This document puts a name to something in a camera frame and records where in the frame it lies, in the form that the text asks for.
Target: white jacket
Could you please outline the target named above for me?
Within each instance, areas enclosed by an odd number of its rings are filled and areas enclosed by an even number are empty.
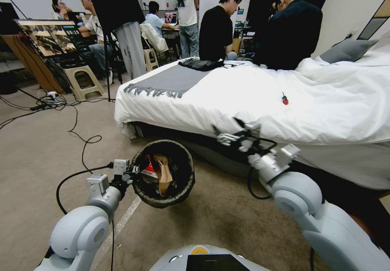
[[[158,52],[165,52],[168,50],[167,42],[164,38],[158,36],[157,32],[149,23],[143,23],[139,25],[141,27],[141,35],[144,39],[156,49]]]

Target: white line on floor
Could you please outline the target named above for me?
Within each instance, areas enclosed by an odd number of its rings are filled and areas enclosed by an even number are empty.
[[[133,215],[134,211],[137,209],[141,199],[137,196],[134,201],[131,203],[130,207],[126,210],[125,214],[122,216],[121,220],[115,224],[115,238],[118,237],[119,233],[122,231],[123,227]],[[98,251],[96,252],[95,258],[92,262],[91,271],[93,271],[99,264],[100,260],[103,258],[105,253],[111,248],[113,244],[113,232],[107,236],[106,240],[102,243]]]

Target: screwdriver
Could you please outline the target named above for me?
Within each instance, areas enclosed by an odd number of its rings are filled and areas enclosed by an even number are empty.
[[[287,99],[287,96],[285,96],[283,92],[282,92],[282,94],[283,94],[283,97],[282,97],[282,102],[283,102],[285,105],[288,105],[288,99]]]

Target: light blue shirt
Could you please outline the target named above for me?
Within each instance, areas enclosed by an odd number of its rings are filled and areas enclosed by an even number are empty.
[[[163,37],[163,33],[161,32],[161,27],[165,23],[164,19],[159,18],[156,14],[146,14],[145,16],[145,22],[144,23],[149,23],[154,30],[157,32],[159,37]]]

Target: black bag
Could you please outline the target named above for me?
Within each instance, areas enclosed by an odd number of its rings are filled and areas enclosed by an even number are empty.
[[[210,71],[223,66],[223,61],[202,61],[188,59],[179,62],[180,66],[191,68],[198,71]]]

